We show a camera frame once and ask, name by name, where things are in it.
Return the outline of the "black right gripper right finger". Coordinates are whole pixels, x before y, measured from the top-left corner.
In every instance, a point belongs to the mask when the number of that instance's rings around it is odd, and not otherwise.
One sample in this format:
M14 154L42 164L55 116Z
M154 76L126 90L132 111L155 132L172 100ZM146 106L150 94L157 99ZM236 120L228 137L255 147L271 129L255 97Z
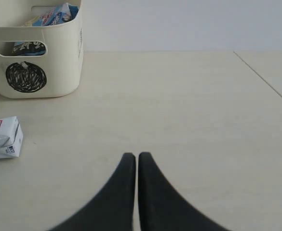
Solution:
M181 196L149 152L138 159L138 207L142 231L227 230Z

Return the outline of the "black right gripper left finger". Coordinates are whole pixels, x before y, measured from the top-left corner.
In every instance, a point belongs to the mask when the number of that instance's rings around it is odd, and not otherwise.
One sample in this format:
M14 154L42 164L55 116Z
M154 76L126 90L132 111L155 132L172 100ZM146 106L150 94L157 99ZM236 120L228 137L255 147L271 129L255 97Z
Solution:
M124 153L102 189L53 231L132 231L136 159Z

